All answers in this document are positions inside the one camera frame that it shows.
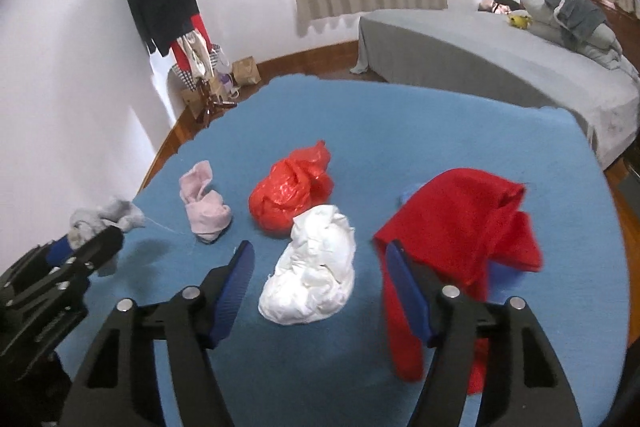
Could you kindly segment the grey sock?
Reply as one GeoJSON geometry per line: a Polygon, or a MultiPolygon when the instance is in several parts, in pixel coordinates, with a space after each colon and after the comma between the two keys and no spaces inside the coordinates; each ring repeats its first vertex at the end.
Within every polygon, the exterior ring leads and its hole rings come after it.
{"type": "Polygon", "coordinates": [[[142,228],[145,217],[142,210],[129,200],[114,198],[107,205],[96,209],[80,208],[70,216],[67,240],[77,251],[108,227],[119,228],[122,233],[142,228]]]}

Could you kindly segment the pink sock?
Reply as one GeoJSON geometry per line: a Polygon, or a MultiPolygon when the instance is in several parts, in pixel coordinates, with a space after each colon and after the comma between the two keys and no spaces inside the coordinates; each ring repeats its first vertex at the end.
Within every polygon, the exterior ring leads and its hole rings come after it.
{"type": "Polygon", "coordinates": [[[231,208],[210,186],[213,177],[209,161],[202,160],[179,179],[179,195],[191,231],[205,244],[214,243],[232,222],[231,208]]]}

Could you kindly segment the red cloth garment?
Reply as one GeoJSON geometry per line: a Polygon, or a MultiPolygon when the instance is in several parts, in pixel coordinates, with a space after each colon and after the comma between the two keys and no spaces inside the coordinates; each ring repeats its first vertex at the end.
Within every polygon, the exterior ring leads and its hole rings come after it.
{"type": "Polygon", "coordinates": [[[420,187],[374,234],[388,347],[393,369],[403,381],[423,377],[423,348],[410,332],[388,274],[386,247],[397,239],[413,261],[484,301],[491,262],[521,272],[538,272],[544,265],[529,214],[521,210],[525,193],[524,184],[483,170],[447,170],[420,187]]]}

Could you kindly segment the red plastic bag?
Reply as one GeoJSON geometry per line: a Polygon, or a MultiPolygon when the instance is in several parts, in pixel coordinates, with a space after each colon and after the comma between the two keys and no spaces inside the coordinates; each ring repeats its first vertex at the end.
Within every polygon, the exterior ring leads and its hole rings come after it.
{"type": "Polygon", "coordinates": [[[326,142],[320,140],[275,162],[248,198],[248,210],[258,228],[271,235],[286,235],[295,217],[325,204],[334,187],[328,173],[330,161],[326,142]]]}

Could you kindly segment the white paper wad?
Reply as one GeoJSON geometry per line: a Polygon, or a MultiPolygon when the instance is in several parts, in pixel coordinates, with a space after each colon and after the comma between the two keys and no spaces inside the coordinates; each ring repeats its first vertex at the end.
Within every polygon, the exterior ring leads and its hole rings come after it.
{"type": "Polygon", "coordinates": [[[260,315],[282,326],[319,322],[344,308],[355,285],[355,229],[334,205],[293,220],[291,240],[258,299],[260,315]]]}

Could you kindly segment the blue plastic bag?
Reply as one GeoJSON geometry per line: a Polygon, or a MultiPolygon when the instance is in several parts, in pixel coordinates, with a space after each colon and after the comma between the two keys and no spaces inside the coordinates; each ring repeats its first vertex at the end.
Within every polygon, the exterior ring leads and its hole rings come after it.
{"type": "Polygon", "coordinates": [[[424,187],[424,183],[411,184],[401,192],[399,196],[399,205],[403,206],[420,188],[424,187]]]}

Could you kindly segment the wooden coat rack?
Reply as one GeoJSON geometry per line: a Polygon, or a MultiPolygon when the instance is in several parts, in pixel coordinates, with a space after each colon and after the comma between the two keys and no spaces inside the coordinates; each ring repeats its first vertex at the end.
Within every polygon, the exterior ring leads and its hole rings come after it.
{"type": "Polygon", "coordinates": [[[198,100],[194,119],[206,127],[235,106],[232,80],[218,68],[219,48],[210,40],[196,0],[127,0],[138,34],[153,53],[175,57],[176,75],[198,100]]]}

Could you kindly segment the checkered tote bag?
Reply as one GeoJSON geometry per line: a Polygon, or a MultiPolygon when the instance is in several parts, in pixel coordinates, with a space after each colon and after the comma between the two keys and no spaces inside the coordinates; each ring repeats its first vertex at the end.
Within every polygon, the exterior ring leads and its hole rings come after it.
{"type": "MultiPolygon", "coordinates": [[[[196,82],[193,80],[191,66],[186,59],[183,49],[175,43],[171,46],[171,51],[174,52],[176,59],[175,65],[171,67],[172,72],[183,82],[183,84],[194,91],[196,89],[196,82]]],[[[216,77],[222,82],[224,87],[231,92],[234,88],[234,81],[232,77],[232,67],[222,47],[214,43],[212,49],[209,51],[209,63],[213,69],[216,77]]]]}

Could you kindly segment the brown paper bag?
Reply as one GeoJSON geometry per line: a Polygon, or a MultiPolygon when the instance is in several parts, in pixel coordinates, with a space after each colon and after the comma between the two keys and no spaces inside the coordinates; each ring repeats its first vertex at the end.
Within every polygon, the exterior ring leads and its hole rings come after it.
{"type": "Polygon", "coordinates": [[[257,63],[254,57],[244,57],[232,63],[232,75],[235,83],[243,88],[245,86],[256,86],[262,82],[257,63]]]}

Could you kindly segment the red hanging garment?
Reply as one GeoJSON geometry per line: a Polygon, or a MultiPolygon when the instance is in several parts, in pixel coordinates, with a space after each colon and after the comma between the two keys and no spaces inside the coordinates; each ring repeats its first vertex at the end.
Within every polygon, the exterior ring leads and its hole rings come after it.
{"type": "Polygon", "coordinates": [[[213,76],[213,69],[209,63],[209,51],[213,43],[209,39],[206,27],[200,14],[191,17],[193,30],[179,37],[171,45],[177,43],[189,61],[194,78],[213,76]]]}

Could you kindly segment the grey sheeted bed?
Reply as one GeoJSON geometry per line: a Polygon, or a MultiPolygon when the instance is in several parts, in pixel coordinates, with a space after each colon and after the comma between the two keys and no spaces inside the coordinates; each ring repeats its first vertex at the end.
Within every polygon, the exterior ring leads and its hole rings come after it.
{"type": "Polygon", "coordinates": [[[484,12],[377,10],[359,20],[353,74],[523,107],[561,107],[610,167],[639,131],[639,81],[484,12]]]}

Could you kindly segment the yellow plush toy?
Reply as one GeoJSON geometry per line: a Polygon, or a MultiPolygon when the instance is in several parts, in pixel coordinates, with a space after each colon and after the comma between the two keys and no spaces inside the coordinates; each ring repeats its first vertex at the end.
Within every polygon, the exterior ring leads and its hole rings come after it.
{"type": "Polygon", "coordinates": [[[510,26],[518,29],[527,29],[528,26],[533,23],[532,18],[527,13],[511,12],[506,18],[510,26]]]}

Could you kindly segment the grey pillows and duvet pile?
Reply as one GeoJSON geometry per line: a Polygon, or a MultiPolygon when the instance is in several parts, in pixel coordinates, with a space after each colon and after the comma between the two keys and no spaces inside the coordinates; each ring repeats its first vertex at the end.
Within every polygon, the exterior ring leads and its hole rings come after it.
{"type": "Polygon", "coordinates": [[[528,31],[606,69],[634,69],[604,12],[591,0],[523,0],[528,31]]]}

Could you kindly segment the dark grey folded clothing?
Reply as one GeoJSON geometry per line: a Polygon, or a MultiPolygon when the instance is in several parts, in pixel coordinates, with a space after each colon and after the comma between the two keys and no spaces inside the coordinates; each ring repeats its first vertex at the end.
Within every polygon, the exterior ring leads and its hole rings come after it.
{"type": "Polygon", "coordinates": [[[544,0],[544,3],[561,26],[563,43],[573,50],[606,23],[604,12],[591,0],[544,0]]]}

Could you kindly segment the black bag beside pillows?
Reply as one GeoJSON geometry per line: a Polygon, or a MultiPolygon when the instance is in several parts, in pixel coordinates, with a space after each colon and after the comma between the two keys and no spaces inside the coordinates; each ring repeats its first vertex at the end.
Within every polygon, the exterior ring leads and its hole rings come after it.
{"type": "Polygon", "coordinates": [[[497,14],[510,14],[523,9],[523,5],[515,0],[480,0],[478,10],[497,14]]]}

